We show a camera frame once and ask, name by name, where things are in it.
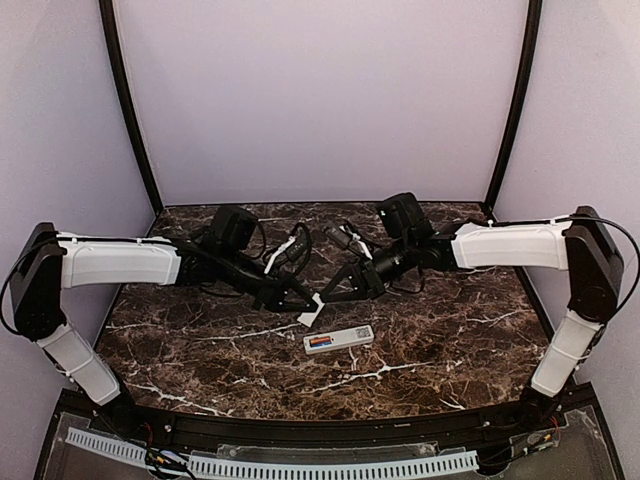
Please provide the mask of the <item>white battery cover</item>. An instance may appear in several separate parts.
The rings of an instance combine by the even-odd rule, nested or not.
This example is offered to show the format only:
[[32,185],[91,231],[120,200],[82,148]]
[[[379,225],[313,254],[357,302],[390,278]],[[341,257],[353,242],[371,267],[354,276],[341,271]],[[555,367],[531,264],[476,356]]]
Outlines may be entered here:
[[314,311],[301,313],[297,318],[297,322],[307,328],[310,328],[322,312],[323,308],[324,303],[319,302]]

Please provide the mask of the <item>white remote control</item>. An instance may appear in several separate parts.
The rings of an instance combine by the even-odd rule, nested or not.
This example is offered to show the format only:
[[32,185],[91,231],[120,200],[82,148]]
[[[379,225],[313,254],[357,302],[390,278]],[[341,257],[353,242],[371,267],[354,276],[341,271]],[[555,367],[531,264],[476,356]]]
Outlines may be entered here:
[[[333,345],[325,348],[311,349],[309,340],[314,337],[331,336]],[[303,338],[303,346],[308,355],[330,352],[350,347],[370,344],[374,340],[374,332],[370,325],[357,326],[349,329],[337,330],[328,333],[318,333]]]

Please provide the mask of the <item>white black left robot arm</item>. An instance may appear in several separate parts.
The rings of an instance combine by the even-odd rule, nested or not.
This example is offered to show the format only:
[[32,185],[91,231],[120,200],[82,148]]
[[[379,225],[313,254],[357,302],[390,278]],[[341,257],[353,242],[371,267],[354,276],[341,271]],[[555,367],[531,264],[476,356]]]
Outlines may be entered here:
[[101,284],[206,287],[221,282],[250,295],[256,310],[315,314],[319,297],[298,280],[310,260],[308,227],[296,224],[274,250],[246,249],[259,219],[236,205],[217,209],[188,239],[95,237],[38,224],[2,284],[12,316],[2,326],[37,344],[98,407],[132,403],[124,383],[78,333],[61,308],[64,289]]

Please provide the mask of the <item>orange AA battery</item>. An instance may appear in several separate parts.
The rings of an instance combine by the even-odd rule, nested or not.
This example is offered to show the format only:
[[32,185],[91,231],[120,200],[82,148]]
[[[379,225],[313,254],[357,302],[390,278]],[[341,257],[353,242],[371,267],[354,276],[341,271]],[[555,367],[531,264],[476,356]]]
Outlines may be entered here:
[[333,339],[332,339],[331,336],[314,337],[314,338],[311,338],[309,340],[309,345],[310,345],[310,343],[321,343],[321,342],[332,342],[333,343]]

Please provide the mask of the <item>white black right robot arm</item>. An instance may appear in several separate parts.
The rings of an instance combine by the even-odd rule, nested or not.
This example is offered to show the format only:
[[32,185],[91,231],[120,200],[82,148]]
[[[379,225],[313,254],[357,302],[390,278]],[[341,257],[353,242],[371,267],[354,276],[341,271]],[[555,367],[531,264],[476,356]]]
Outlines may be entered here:
[[413,268],[441,272],[488,266],[566,271],[567,311],[534,371],[531,390],[557,396],[607,323],[618,313],[624,261],[590,206],[567,217],[516,222],[467,221],[435,229],[411,192],[376,206],[388,247],[345,264],[321,291],[324,303],[375,299]]

